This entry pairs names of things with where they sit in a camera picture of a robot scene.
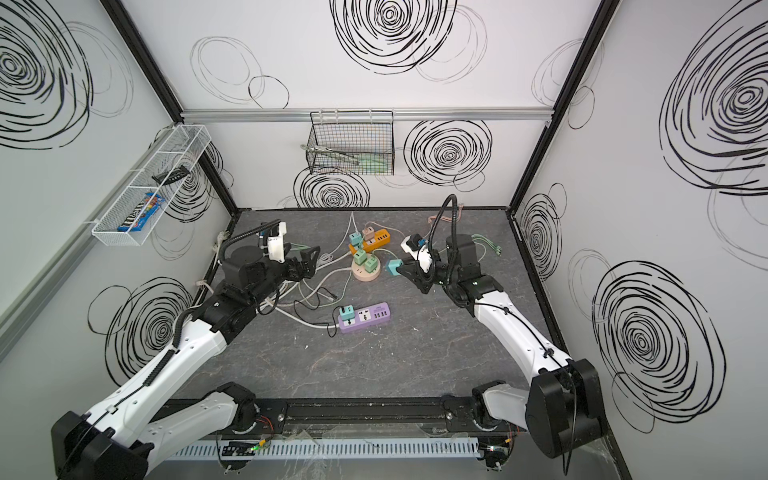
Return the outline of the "purple power strip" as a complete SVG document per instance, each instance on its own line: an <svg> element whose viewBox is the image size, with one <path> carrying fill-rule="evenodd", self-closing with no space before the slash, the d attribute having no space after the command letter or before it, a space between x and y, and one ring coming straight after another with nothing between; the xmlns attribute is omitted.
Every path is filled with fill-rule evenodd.
<svg viewBox="0 0 768 480"><path fill-rule="evenodd" d="M386 323L391 319L391 310L386 302L369 307L354 308L355 319L342 322L337 316L337 324L342 333L352 333L375 325Z"/></svg>

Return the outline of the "green plug adapter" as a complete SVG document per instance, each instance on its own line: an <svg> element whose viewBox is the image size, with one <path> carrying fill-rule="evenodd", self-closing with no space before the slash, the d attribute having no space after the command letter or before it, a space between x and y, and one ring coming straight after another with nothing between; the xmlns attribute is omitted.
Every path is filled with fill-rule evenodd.
<svg viewBox="0 0 768 480"><path fill-rule="evenodd" d="M369 255L363 266L368 273L373 273L379 268L379 260L375 255Z"/></svg>
<svg viewBox="0 0 768 480"><path fill-rule="evenodd" d="M367 261L368 254L365 250L357 250L353 255L353 260L356 265L362 265Z"/></svg>

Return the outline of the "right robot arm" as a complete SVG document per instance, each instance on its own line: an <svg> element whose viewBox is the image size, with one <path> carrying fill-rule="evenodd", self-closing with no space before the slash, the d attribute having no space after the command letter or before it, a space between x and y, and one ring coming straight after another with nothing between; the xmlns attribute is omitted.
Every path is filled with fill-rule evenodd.
<svg viewBox="0 0 768 480"><path fill-rule="evenodd" d="M445 257L418 234L406 237L400 275L427 294L435 285L484 325L521 369L526 388L489 382L472 393L476 425L491 431L506 423L527 431L540 451L556 458L608 432L599 375L540 333L502 285L482 272L472 238L449 237Z"/></svg>

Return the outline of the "orange power strip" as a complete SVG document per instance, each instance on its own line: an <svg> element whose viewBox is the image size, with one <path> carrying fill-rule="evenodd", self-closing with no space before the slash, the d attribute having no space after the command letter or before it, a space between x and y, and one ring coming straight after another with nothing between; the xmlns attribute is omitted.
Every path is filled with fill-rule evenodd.
<svg viewBox="0 0 768 480"><path fill-rule="evenodd" d="M376 230L374 237L368 241L363 238L362 232L356 232L350 236L348 249L352 255L357 250L365 250L367 253L371 253L374 250L385 247L390 241L391 235L386 229Z"/></svg>

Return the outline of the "teal charger with white cable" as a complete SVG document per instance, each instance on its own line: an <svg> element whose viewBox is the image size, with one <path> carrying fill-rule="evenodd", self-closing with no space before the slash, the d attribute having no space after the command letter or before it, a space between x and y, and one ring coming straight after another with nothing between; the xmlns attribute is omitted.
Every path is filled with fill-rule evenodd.
<svg viewBox="0 0 768 480"><path fill-rule="evenodd" d="M317 266L323 267L325 265L331 264L334 261L336 261L339 258L339 256L345 252L347 245L349 244L350 236L353 233L356 233L358 231L359 229L357 226L355 214L351 212L349 215L347 228L344 233L344 236L342 237L342 240L333 250L331 250L330 252L323 252L320 255Z"/></svg>

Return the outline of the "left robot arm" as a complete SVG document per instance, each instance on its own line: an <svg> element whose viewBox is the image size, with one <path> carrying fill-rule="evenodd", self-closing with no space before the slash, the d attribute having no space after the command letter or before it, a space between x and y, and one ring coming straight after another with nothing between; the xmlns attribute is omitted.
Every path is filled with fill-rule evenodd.
<svg viewBox="0 0 768 480"><path fill-rule="evenodd" d="M256 398L235 382L168 416L156 415L193 373L233 342L265 300L278 297L284 282L313 277L319 255L313 247L276 261L245 246L224 260L229 277L201 306L181 314L169 345L86 413L68 412L53 425L57 478L142 479L211 433L251 432L261 419Z"/></svg>

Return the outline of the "round pink power strip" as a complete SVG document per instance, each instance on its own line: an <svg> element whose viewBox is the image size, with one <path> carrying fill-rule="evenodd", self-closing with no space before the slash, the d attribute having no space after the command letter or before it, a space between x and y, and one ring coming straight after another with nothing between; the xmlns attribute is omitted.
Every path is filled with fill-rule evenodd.
<svg viewBox="0 0 768 480"><path fill-rule="evenodd" d="M381 263L376 262L375 266L369 265L367 262L363 264L352 263L351 272L353 277L360 282L372 282L381 274Z"/></svg>

